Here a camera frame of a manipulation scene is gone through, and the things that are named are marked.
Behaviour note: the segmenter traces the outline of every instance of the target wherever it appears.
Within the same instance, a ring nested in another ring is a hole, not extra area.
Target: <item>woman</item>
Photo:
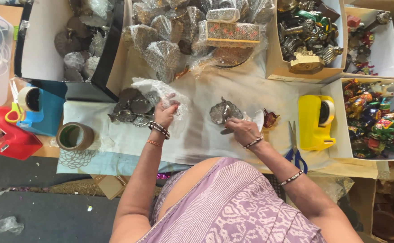
[[[239,119],[228,119],[225,126],[242,146],[252,144],[248,149],[284,182],[300,211],[278,198],[253,166],[212,158],[169,178],[150,216],[162,144],[177,108],[158,104],[155,109],[149,139],[119,202],[110,243],[362,242],[321,188],[259,140],[255,123]]]

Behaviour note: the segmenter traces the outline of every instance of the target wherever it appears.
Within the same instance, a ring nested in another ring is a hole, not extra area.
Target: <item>red tape dispenser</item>
[[[43,144],[30,132],[5,121],[10,107],[0,106],[0,155],[25,160],[33,155]]]

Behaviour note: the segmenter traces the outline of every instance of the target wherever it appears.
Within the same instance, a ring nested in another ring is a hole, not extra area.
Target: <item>woman's right hand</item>
[[[235,131],[235,139],[242,146],[247,146],[261,136],[257,124],[251,121],[229,118],[224,126]]]

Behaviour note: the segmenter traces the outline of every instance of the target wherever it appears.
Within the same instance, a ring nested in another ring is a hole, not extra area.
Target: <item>floor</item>
[[[57,158],[30,157],[26,161],[0,156],[0,188],[49,187],[90,178],[56,174]],[[0,234],[0,243],[108,242],[119,199],[10,191],[0,196],[0,219],[15,216],[25,228],[20,235]]]

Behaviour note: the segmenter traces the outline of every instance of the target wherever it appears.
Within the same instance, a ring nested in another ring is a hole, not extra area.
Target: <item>blue tape dispenser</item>
[[[28,85],[19,92],[17,102],[25,111],[24,120],[16,124],[18,127],[39,135],[56,136],[64,109],[63,98]]]

